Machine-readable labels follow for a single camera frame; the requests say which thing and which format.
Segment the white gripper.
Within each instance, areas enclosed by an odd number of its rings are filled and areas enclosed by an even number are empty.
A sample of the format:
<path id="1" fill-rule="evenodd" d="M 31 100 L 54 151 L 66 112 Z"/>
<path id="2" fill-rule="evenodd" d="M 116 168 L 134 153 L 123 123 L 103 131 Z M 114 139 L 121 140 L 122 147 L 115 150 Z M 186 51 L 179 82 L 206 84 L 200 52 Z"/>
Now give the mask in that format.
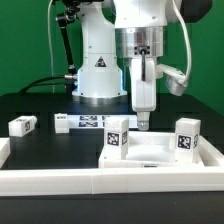
<path id="1" fill-rule="evenodd" d="M 137 113 L 137 126 L 139 130 L 149 129 L 151 111 L 156 108 L 156 71 L 152 58 L 145 62 L 145 80 L 142 80 L 142 59 L 131 60 L 131 94 L 132 108 Z"/>

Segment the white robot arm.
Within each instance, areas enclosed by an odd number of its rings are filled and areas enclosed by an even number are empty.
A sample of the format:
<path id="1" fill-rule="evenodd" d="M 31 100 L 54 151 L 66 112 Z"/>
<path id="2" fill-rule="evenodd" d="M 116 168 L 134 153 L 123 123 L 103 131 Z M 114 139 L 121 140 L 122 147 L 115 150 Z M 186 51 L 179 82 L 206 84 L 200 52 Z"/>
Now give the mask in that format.
<path id="1" fill-rule="evenodd" d="M 55 0 L 65 5 L 56 17 L 61 29 L 69 76 L 74 80 L 73 98 L 83 102 L 111 103 L 131 96 L 137 127 L 149 128 L 156 108 L 156 80 L 166 76 L 173 95 L 184 93 L 192 57 L 188 32 L 187 67 L 182 72 L 160 64 L 164 55 L 164 31 L 169 22 L 182 26 L 201 20 L 213 0 Z M 117 59 L 128 61 L 131 91 L 123 89 Z"/>

